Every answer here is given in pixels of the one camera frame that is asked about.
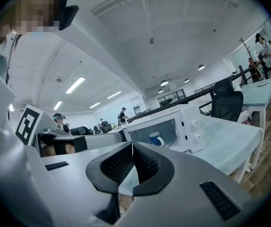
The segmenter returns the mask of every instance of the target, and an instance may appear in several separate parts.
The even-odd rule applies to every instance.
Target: textured black grip
[[[133,162],[140,185],[133,188],[134,196],[156,194],[172,179],[174,166],[165,156],[134,142]]]
[[[86,175],[97,190],[115,195],[133,166],[132,143],[127,142],[92,160],[87,165]]]

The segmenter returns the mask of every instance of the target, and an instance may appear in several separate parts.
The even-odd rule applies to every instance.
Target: cup
[[[153,132],[149,135],[150,143],[156,146],[165,146],[164,140],[161,138],[160,132]]]

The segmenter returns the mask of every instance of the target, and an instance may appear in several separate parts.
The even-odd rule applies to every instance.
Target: desk
[[[238,169],[235,181],[239,183],[245,174],[252,152],[263,143],[263,130],[208,116],[201,116],[200,120],[205,131],[206,148],[195,152],[193,156],[205,160],[226,175]],[[133,187],[138,184],[134,167],[119,186],[119,193],[131,196]]]
[[[248,85],[244,85],[241,88],[244,94],[244,103],[242,109],[259,112],[260,114],[259,127],[263,129],[263,138],[266,125],[266,108],[271,99],[271,78],[267,79],[267,81],[269,81],[269,83],[262,87],[258,87],[257,85],[264,83],[265,80],[261,82],[259,81]],[[251,169],[254,169],[256,167],[257,160],[259,158],[261,150],[262,144],[256,149],[252,165],[250,166]]]

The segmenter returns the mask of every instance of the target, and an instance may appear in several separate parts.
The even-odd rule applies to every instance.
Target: ceiling light
[[[66,93],[71,93],[81,82],[83,82],[85,78],[80,77],[67,91]]]
[[[9,110],[10,110],[11,112],[14,111],[14,108],[13,108],[13,105],[12,105],[12,104],[11,104],[8,108],[9,108]]]
[[[204,68],[205,68],[204,65],[199,65],[199,66],[198,66],[198,70],[202,70],[202,69],[204,69]]]
[[[121,92],[117,92],[117,93],[115,93],[115,94],[109,96],[107,99],[110,99],[110,98],[112,98],[113,96],[118,95],[119,93],[121,93]]]
[[[167,80],[163,80],[162,82],[161,82],[161,86],[164,86],[164,85],[167,85],[168,84],[168,81]]]
[[[62,101],[57,102],[56,106],[54,107],[54,110],[57,110],[59,106],[61,105]]]
[[[93,107],[96,107],[97,105],[99,105],[100,103],[96,103],[94,104],[93,106],[89,107],[89,108],[93,108]]]

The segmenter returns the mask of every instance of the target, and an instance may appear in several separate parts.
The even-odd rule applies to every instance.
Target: black slot
[[[212,181],[201,183],[200,187],[210,199],[224,221],[240,212],[240,209]]]
[[[55,170],[57,168],[68,166],[68,165],[69,164],[67,162],[63,161],[63,162],[59,162],[55,164],[46,165],[45,168],[46,170],[50,171],[50,170]]]

